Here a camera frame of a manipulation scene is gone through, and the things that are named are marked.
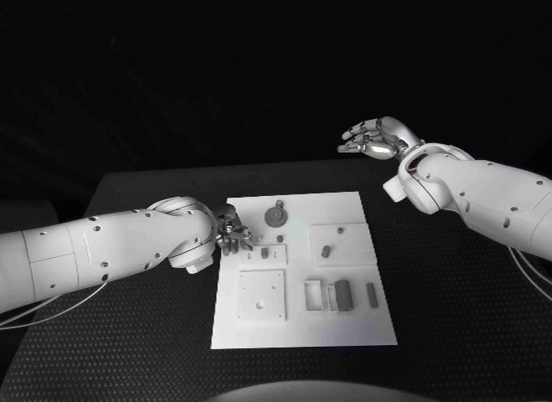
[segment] white robotic arm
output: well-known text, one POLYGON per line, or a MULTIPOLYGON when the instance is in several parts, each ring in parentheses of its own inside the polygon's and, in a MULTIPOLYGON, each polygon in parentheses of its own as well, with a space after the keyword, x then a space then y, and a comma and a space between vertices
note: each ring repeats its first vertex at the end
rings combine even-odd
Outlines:
POLYGON ((392 117, 364 121, 341 135, 338 152, 400 160, 385 191, 398 202, 432 214, 457 212, 467 227, 490 239, 552 261, 552 180, 452 146, 425 144, 392 117))
POLYGON ((249 249, 229 207, 215 215, 196 199, 170 198, 148 209, 0 234, 0 313, 147 271, 164 258, 196 273, 213 262, 216 240, 225 254, 239 241, 249 249))

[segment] white platform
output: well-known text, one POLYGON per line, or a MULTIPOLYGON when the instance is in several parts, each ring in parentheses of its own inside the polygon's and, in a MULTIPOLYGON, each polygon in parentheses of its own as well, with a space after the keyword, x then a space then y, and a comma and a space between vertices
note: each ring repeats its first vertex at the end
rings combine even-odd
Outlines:
POLYGON ((396 345, 367 227, 351 225, 366 224, 359 193, 229 198, 227 203, 236 207, 242 223, 249 226, 253 237, 261 236, 261 242, 255 242, 253 255, 240 252, 220 258, 212 349, 396 345), (278 199, 284 202, 288 219, 279 228, 271 228, 263 214, 278 199), (341 234, 337 234, 337 227, 344 228, 341 234), (275 240, 278 235, 284 237, 281 244, 275 240), (333 243, 328 245, 330 257, 324 260, 320 243, 333 243), (269 247, 268 259, 255 254, 261 246, 269 247), (281 250, 285 250, 285 259, 276 254, 281 250), (262 275, 259 281, 269 282, 269 286, 258 285, 253 296, 242 294, 239 280, 249 284, 249 278, 256 274, 245 274, 240 278, 240 273, 255 271, 282 273, 282 317, 275 314, 278 300, 268 302, 275 296, 268 291, 279 294, 278 286, 271 289, 269 281, 275 280, 271 274, 265 274, 269 279, 262 275), (338 280, 350 282, 354 309, 330 314, 325 287, 338 280), (324 310, 320 313, 305 311, 305 281, 321 283, 324 310), (374 284, 377 308, 369 306, 369 282, 374 284), (242 303, 245 318, 239 318, 242 303))

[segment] black textured table surface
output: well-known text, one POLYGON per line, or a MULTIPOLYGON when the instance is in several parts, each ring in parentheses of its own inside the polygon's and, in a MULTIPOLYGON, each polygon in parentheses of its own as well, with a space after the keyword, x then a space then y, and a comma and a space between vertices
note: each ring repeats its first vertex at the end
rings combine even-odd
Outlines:
MULTIPOLYGON (((376 248, 395 347, 210 350, 219 253, 196 275, 167 262, 108 283, 72 312, 29 329, 3 400, 199 401, 252 384, 333 379, 445 400, 552 400, 552 304, 507 249, 459 217, 432 216, 382 189, 396 162, 338 161, 109 174, 88 215, 189 195, 359 191, 376 248)), ((37 318, 91 290, 60 297, 37 318)))

